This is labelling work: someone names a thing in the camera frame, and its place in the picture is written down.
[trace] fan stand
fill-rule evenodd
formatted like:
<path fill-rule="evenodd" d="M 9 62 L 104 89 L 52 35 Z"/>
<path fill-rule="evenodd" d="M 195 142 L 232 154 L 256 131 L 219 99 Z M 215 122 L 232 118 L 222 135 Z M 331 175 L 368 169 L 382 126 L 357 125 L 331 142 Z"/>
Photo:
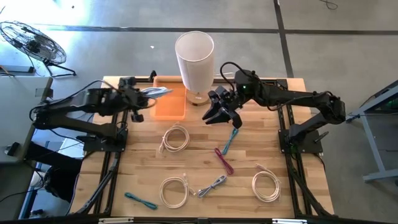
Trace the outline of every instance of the fan stand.
<path fill-rule="evenodd" d="M 57 64 L 54 64 L 54 63 L 52 63 L 52 62 L 51 62 L 50 60 L 48 60 L 48 59 L 44 59 L 44 60 L 43 60 L 43 64 L 44 64 L 45 68 L 49 71 L 51 77 L 56 78 L 56 77 L 64 77 L 64 76 L 69 76 L 69 75 L 76 76 L 76 72 L 75 72 L 74 70 L 69 69 L 69 68 L 65 68 L 65 67 L 63 67 L 63 66 L 59 66 L 59 65 L 57 65 Z M 62 69 L 64 69 L 64 70 L 70 71 L 70 72 L 72 72 L 72 73 L 54 75 L 54 74 L 51 72 L 49 66 L 55 66 L 55 67 L 58 67 L 58 68 L 62 68 Z"/>

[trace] concrete floor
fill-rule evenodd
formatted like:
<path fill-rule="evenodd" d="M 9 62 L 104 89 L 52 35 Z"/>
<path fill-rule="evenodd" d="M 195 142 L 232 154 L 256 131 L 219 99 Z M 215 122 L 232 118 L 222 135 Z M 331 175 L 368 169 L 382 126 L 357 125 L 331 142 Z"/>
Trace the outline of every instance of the concrete floor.
<path fill-rule="evenodd" d="M 338 4 L 337 10 L 329 10 L 325 3 L 316 0 L 280 0 L 285 28 L 398 30 L 397 1 L 331 1 Z M 111 27 L 278 28 L 273 0 L 33 2 L 24 1 L 21 7 L 19 2 L 6 1 L 0 21 Z M 64 66 L 78 74 L 54 80 L 56 98 L 105 75 L 149 75 L 152 70 L 159 75 L 179 74 L 174 43 L 181 33 L 66 32 L 38 27 L 65 49 L 68 60 Z M 230 60 L 256 70 L 262 77 L 287 76 L 279 34 L 210 35 L 216 43 L 215 70 Z M 398 35 L 289 34 L 286 39 L 294 77 L 304 78 L 308 91 L 330 90 L 340 96 L 347 112 L 397 79 Z M 30 62 L 9 44 L 0 42 L 0 63 Z M 48 75 L 40 62 L 35 61 L 35 66 L 41 75 Z M 362 175 L 376 172 L 377 167 L 361 124 L 329 125 L 322 130 L 330 131 L 322 141 L 335 213 L 345 218 L 396 222 L 398 188 L 393 179 L 371 184 L 362 181 Z M 62 130 L 60 133 L 75 134 Z M 48 139 L 61 141 L 48 132 L 36 134 L 36 140 Z M 398 160 L 390 159 L 387 165 L 397 168 Z"/>

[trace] electric fan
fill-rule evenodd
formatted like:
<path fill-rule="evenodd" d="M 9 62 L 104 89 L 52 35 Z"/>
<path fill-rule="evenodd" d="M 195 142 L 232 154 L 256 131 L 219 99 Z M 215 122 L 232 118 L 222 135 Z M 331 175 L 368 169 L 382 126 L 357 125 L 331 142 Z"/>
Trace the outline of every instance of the electric fan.
<path fill-rule="evenodd" d="M 0 22 L 0 33 L 7 42 L 26 54 L 29 59 L 32 57 L 43 62 L 51 77 L 76 75 L 75 71 L 60 66 L 67 60 L 65 51 L 41 31 L 21 22 L 6 21 Z M 54 75 L 49 66 L 62 68 L 71 73 Z"/>

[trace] orange tray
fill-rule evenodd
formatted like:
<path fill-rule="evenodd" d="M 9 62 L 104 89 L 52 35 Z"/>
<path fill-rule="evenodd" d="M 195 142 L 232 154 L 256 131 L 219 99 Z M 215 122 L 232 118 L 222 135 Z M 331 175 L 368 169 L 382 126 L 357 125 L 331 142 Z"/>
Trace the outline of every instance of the orange tray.
<path fill-rule="evenodd" d="M 152 108 L 152 116 L 161 121 L 181 121 L 185 118 L 187 89 L 181 76 L 156 76 L 154 87 L 166 87 L 173 90 L 157 99 Z"/>

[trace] wooden table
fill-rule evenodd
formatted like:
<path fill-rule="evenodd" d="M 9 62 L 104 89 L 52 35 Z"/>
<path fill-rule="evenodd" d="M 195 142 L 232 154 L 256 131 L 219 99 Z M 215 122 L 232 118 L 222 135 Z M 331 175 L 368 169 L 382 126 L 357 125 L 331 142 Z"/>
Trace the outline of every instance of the wooden table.
<path fill-rule="evenodd" d="M 104 80 L 117 86 L 119 78 L 104 77 Z M 287 81 L 290 90 L 305 91 L 303 79 L 288 78 Z M 139 83 L 137 88 L 150 86 L 150 83 Z M 294 217 L 285 157 L 279 151 L 277 112 L 268 111 L 254 101 L 246 103 L 240 112 L 243 125 L 225 155 L 235 173 L 228 176 L 223 185 L 212 190 L 205 198 L 191 195 L 187 203 L 179 209 L 170 209 L 162 204 L 159 187 L 168 177 L 182 177 L 186 173 L 190 187 L 199 190 L 212 184 L 219 176 L 226 175 L 213 149 L 224 148 L 233 127 L 231 123 L 206 125 L 201 117 L 208 108 L 209 105 L 195 107 L 187 104 L 185 120 L 180 124 L 190 133 L 191 141 L 186 150 L 178 153 L 166 150 L 162 154 L 158 152 L 162 136 L 175 121 L 154 121 L 150 109 L 140 110 L 145 117 L 143 123 L 128 121 L 129 137 L 119 166 L 112 217 Z M 296 123 L 302 123 L 311 117 L 310 109 L 306 107 L 294 106 L 293 112 Z M 110 123 L 111 117 L 100 117 L 96 114 L 94 122 Z M 181 145 L 184 139 L 183 134 L 178 132 L 170 137 L 171 143 L 176 146 Z M 81 208 L 98 186 L 103 157 L 104 153 L 96 152 L 83 161 L 71 212 Z M 254 167 L 256 163 L 266 166 L 280 179 L 282 193 L 279 200 L 264 203 L 254 196 L 251 182 L 253 176 L 259 172 Z M 324 208 L 333 213 L 322 163 L 312 154 L 303 154 L 303 164 L 308 188 Z M 274 191 L 274 183 L 268 178 L 258 180 L 257 186 L 264 193 Z M 105 189 L 102 209 L 107 192 Z M 153 211 L 124 197 L 125 192 L 156 203 L 159 208 Z M 178 183 L 170 184 L 165 190 L 165 196 L 170 203 L 181 201 L 183 194 L 183 187 Z M 299 190 L 298 199 L 300 208 L 304 211 Z"/>

